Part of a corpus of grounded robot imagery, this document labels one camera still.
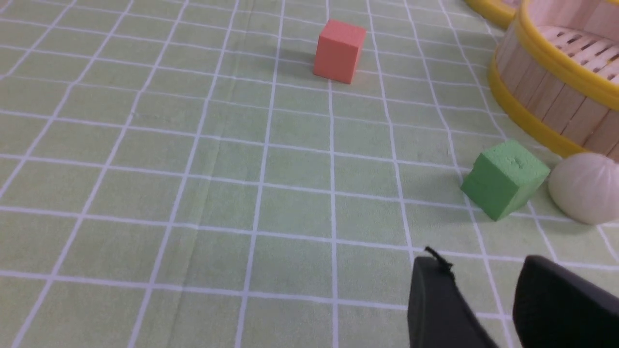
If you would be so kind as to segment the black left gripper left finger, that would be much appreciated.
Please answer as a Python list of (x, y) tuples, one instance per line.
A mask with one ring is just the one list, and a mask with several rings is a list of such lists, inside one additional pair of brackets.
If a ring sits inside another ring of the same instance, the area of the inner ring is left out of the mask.
[(458, 289), (452, 263), (431, 247), (413, 262), (407, 319), (412, 348), (497, 348)]

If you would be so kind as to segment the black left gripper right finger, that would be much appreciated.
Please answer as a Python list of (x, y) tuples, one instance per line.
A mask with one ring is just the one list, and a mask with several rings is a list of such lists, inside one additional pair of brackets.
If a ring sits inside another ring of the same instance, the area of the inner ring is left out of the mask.
[(524, 348), (616, 348), (619, 300), (539, 255), (525, 258), (512, 319)]

